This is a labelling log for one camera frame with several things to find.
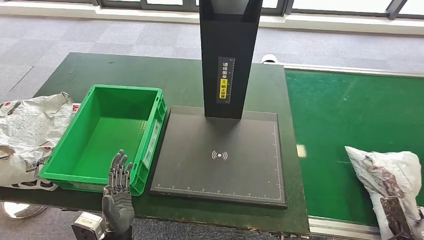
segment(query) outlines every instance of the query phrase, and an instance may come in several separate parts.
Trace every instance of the plastic bag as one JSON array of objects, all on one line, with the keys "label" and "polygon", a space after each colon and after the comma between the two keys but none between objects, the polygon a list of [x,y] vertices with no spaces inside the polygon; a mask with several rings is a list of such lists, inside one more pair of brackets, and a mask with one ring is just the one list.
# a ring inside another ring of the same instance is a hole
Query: plastic bag
[{"label": "plastic bag", "polygon": [[1,103],[0,186],[55,190],[39,172],[76,110],[65,92]]},{"label": "plastic bag", "polygon": [[357,178],[369,193],[381,239],[393,237],[380,202],[381,197],[391,196],[399,198],[412,233],[419,233],[415,239],[422,239],[424,229],[416,202],[421,189],[421,165],[417,155],[410,151],[366,152],[350,146],[345,149]]}]

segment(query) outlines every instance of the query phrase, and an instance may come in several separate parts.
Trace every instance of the crate label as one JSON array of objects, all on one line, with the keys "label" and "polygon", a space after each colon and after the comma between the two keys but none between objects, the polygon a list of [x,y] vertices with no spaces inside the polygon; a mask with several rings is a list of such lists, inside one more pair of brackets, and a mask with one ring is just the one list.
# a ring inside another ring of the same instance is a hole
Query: crate label
[{"label": "crate label", "polygon": [[152,155],[155,151],[155,149],[154,149],[155,143],[156,143],[156,139],[158,139],[160,129],[161,129],[161,124],[159,123],[158,120],[156,120],[154,122],[153,132],[151,133],[150,142],[148,143],[148,147],[147,147],[146,153],[144,154],[144,158],[143,158],[143,163],[147,168],[149,168],[150,163],[152,163],[152,157],[153,157]]}]

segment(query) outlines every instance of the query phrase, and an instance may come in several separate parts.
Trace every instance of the wireless charging symbol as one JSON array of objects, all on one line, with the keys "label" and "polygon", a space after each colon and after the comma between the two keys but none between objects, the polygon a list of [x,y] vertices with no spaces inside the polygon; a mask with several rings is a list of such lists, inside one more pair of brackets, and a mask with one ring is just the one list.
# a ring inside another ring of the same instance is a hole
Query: wireless charging symbol
[{"label": "wireless charging symbol", "polygon": [[224,151],[223,153],[218,153],[217,151],[213,150],[212,159],[215,160],[217,158],[221,158],[225,161],[228,158],[228,153],[226,151]]}]

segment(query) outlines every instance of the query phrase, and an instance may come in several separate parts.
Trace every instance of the green workbench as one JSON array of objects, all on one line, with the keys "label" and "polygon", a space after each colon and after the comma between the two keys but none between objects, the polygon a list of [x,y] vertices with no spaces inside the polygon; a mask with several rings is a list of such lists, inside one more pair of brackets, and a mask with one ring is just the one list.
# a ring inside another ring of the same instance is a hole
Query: green workbench
[{"label": "green workbench", "polygon": [[[67,92],[80,103],[93,84],[161,88],[171,106],[203,106],[202,65],[199,60],[71,53],[35,96]],[[133,197],[135,215],[188,223],[203,223],[272,233],[309,234],[301,168],[289,112],[284,68],[252,67],[246,111],[278,113],[281,159],[288,209],[223,201],[150,195]],[[101,193],[58,189],[0,188],[0,199],[48,206],[101,211]]]},{"label": "green workbench", "polygon": [[[377,225],[368,193],[344,146],[377,152],[412,151],[424,159],[424,77],[284,67],[296,143],[305,150],[299,155],[301,172],[298,162],[282,159],[288,210],[144,194],[133,199],[138,217],[307,234],[304,189],[309,216]],[[158,87],[168,106],[199,107],[203,102],[201,70],[199,60],[71,53],[36,95],[65,91],[80,102],[92,84],[120,84]],[[282,74],[281,65],[254,64],[245,110],[278,113],[285,97]],[[280,125],[280,134],[284,131]],[[71,209],[101,208],[101,194],[97,193],[58,189],[41,196],[31,192],[0,188],[0,199]],[[424,205],[423,191],[417,202]]]}]

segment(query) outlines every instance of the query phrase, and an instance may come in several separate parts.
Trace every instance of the yellow label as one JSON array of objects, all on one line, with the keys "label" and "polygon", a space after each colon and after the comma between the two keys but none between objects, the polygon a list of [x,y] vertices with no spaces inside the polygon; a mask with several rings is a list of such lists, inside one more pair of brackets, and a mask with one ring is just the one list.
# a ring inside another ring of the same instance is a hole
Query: yellow label
[{"label": "yellow label", "polygon": [[226,99],[227,98],[227,82],[228,80],[225,78],[221,78],[221,82],[219,84],[219,98]]}]

